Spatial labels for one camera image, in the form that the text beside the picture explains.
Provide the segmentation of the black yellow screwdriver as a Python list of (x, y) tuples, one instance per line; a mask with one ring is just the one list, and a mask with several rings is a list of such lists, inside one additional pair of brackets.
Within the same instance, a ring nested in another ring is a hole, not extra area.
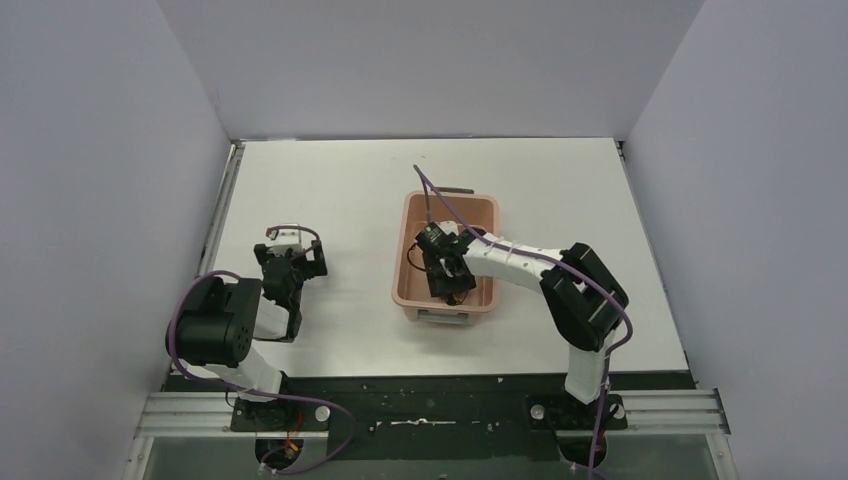
[(450, 294), (446, 297), (446, 303), (449, 306), (462, 305), (465, 302), (467, 295), (468, 292), (458, 292)]

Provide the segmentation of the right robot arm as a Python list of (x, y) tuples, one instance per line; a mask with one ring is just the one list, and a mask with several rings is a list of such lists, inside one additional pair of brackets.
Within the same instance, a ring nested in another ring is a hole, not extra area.
[(583, 404), (605, 385), (605, 356), (629, 299), (594, 250), (529, 248), (482, 228), (461, 231), (453, 222), (430, 223), (415, 237), (429, 293), (459, 304), (490, 277), (542, 296), (557, 332), (569, 344), (565, 391)]

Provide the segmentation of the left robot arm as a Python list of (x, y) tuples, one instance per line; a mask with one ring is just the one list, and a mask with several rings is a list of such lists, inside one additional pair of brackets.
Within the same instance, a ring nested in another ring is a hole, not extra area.
[(255, 340), (293, 342), (301, 328), (304, 284), (328, 274), (323, 247), (313, 240), (272, 240), (253, 247), (260, 276), (239, 277), (223, 270), (198, 278), (176, 308), (166, 333), (166, 350), (186, 377), (200, 367), (209, 379), (240, 399), (284, 400), (283, 371), (253, 346)]

